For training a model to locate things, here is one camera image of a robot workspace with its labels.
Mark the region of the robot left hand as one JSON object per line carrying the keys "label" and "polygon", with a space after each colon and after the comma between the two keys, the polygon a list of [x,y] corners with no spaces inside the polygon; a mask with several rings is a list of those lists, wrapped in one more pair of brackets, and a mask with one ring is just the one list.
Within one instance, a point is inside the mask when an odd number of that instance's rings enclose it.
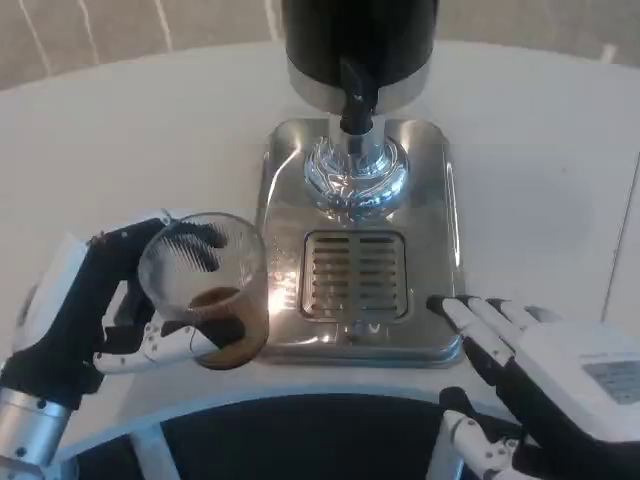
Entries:
{"label": "robot left hand", "polygon": [[144,291],[144,249],[170,221],[155,215],[84,242],[69,236],[26,300],[1,387],[37,402],[79,408],[107,375],[222,354],[248,335],[232,313],[198,324],[164,313]]}

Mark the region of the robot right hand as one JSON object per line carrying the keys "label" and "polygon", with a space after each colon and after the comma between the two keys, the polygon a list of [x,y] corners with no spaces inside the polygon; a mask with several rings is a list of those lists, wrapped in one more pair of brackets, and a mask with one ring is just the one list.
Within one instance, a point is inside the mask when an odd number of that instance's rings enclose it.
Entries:
{"label": "robot right hand", "polygon": [[638,478],[638,340],[500,299],[432,295],[426,306],[523,428],[488,435],[462,389],[442,390],[428,478]]}

